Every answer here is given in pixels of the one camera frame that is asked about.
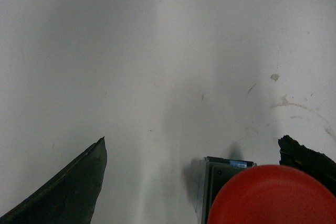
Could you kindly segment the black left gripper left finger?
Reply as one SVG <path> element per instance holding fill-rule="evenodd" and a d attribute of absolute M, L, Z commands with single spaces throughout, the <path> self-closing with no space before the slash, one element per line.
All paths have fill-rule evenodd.
<path fill-rule="evenodd" d="M 104 138 L 1 217 L 1 223 L 90 223 L 107 165 Z"/>

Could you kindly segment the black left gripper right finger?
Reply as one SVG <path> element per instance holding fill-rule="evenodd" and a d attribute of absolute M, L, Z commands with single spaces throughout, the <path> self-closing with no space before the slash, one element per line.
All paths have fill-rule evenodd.
<path fill-rule="evenodd" d="M 279 164 L 298 169 L 315 178 L 335 195 L 335 162 L 285 135 L 278 140 Z"/>

